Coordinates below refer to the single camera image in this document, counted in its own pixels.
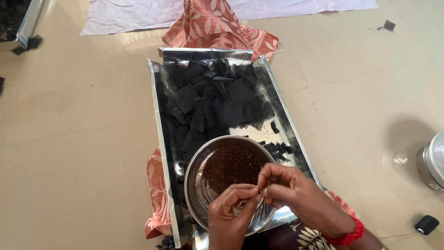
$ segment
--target silver foil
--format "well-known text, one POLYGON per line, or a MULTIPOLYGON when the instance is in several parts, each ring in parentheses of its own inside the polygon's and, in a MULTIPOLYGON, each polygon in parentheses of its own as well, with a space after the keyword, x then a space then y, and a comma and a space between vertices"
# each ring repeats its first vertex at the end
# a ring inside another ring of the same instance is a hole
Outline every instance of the silver foil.
POLYGON ((0 52, 11 51, 18 48, 26 49, 28 47, 28 40, 34 32, 44 2, 45 0, 32 0, 17 32, 17 38, 14 41, 0 42, 0 52))
MULTIPOLYGON (((227 49, 204 49, 204 48, 159 48, 159 55, 164 58, 164 64, 169 60, 175 59, 183 61, 185 64, 189 60, 198 58, 199 61, 205 62, 205 60, 214 59, 227 59, 230 65, 243 65, 249 64, 253 51, 251 50, 227 50, 227 49)), ((192 216, 189 210, 179 205, 182 199, 184 199, 183 189, 177 186, 177 177, 185 175, 178 162, 175 162, 174 158, 171 161, 167 160, 167 153, 165 150, 165 141, 169 138, 165 138, 166 131, 163 131, 161 123, 158 95, 156 86, 167 82, 166 74, 163 74, 162 64, 147 59, 148 66, 151 72, 151 87, 153 93, 153 101, 155 108, 155 117, 157 123, 157 130, 159 135, 160 152, 162 155, 162 165, 164 171, 164 178, 166 189, 168 190, 168 207, 170 209, 172 231, 174 236, 175 247, 179 248, 185 244, 189 239, 195 237, 196 249, 208 248, 208 233, 204 230, 198 230, 192 222, 192 216)), ((284 99, 279 91, 278 85, 273 77, 273 74, 268 66, 268 63, 264 56, 260 56, 253 62, 256 75, 259 78, 261 84, 261 90, 264 92, 267 100, 271 104, 275 116, 264 123, 264 127, 261 131, 248 126, 246 129, 236 128, 230 129, 232 135, 249 135, 249 137, 256 141, 269 142, 284 142, 293 148, 300 149, 299 153, 289 154, 285 157, 290 159, 289 162, 281 162, 284 165, 291 165, 298 167, 302 172, 314 180, 317 185, 322 189, 322 185, 319 182, 319 178, 316 175, 316 171, 310 161, 305 146, 302 143, 296 126, 290 116, 290 113, 285 105, 284 99), (276 127, 280 130, 278 134, 274 134, 270 128, 270 122, 274 120, 276 127)), ((282 207, 277 210, 271 222, 263 229, 267 230, 285 223, 288 223, 297 217, 290 211, 288 207, 282 207)))

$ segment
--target hand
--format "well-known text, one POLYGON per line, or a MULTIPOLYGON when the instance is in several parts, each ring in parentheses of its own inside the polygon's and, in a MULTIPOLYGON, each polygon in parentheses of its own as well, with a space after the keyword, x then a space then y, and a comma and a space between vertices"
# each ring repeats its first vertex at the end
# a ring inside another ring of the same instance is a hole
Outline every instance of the hand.
POLYGON ((330 238, 352 233, 356 223, 298 168, 267 163, 258 177, 266 204, 287 205, 311 229, 330 238))
POLYGON ((210 204, 209 250, 242 248, 248 224, 262 199, 258 192, 258 187, 252 184, 233 184, 210 204), (242 211, 236 216, 242 202, 245 202, 242 211))

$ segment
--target beige tile floor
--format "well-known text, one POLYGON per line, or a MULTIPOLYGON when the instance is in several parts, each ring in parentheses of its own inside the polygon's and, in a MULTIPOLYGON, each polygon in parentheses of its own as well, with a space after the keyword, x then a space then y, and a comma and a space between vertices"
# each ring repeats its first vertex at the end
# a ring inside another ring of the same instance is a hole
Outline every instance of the beige tile floor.
MULTIPOLYGON (((416 151, 444 130, 444 2, 246 21, 280 38, 272 71, 324 186, 392 250, 437 250, 444 194, 416 151), (386 19, 394 32, 377 30, 386 19)), ((0 246, 154 249, 146 162, 158 145, 149 71, 165 29, 78 37, 89 1, 47 0, 37 50, 0 52, 0 246)))

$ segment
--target orange cloth with leaf pattern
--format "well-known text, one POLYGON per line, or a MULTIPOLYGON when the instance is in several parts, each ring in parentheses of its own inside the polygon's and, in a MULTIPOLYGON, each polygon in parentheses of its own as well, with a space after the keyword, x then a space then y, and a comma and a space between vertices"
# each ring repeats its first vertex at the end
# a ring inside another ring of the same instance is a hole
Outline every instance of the orange cloth with leaf pattern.
POLYGON ((174 48, 252 49, 254 61, 270 61, 279 38, 265 30, 240 25, 225 0, 184 0, 185 11, 162 36, 174 48))

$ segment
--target fingernail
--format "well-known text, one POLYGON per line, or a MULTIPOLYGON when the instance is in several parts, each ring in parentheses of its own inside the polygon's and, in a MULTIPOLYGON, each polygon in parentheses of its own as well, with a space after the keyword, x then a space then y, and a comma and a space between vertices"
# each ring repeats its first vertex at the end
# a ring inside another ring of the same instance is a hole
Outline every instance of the fingernail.
POLYGON ((265 187, 265 188, 263 188, 263 189, 261 189, 261 194, 262 194, 262 196, 263 197, 267 197, 267 188, 265 187))

